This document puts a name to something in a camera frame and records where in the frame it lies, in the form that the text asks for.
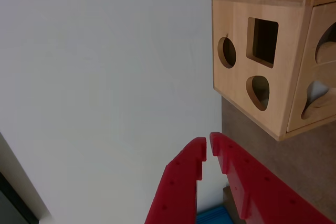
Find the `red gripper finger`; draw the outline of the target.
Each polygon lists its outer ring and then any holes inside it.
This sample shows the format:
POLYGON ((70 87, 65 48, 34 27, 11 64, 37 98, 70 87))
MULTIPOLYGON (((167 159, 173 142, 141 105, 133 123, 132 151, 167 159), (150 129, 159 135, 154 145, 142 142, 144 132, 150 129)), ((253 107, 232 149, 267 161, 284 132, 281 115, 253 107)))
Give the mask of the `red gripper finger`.
POLYGON ((229 137, 212 132, 209 138, 240 219, 246 223, 331 223, 229 137))
POLYGON ((166 165, 145 223, 196 223, 197 182, 204 161, 206 138, 197 137, 166 165))

